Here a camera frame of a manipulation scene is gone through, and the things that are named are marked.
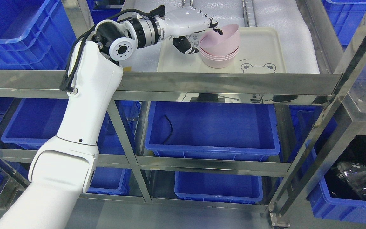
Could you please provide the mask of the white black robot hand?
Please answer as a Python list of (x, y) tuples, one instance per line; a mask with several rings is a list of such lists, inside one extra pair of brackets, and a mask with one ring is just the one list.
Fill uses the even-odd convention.
[(211, 28), (219, 35), (223, 35), (218, 22), (202, 10), (192, 6), (179, 8), (157, 17), (160, 26), (161, 40), (172, 37), (173, 46), (183, 54), (198, 53), (198, 48), (191, 45), (186, 36)]

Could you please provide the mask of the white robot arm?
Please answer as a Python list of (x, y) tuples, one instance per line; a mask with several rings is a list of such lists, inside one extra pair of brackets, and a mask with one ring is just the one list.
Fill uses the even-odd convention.
[(119, 61), (138, 48), (130, 22), (110, 17), (74, 42), (60, 90), (69, 101), (55, 136), (37, 151), (30, 185), (0, 219), (0, 229), (64, 229), (81, 193), (88, 190), (98, 159), (97, 141), (108, 105), (119, 87)]

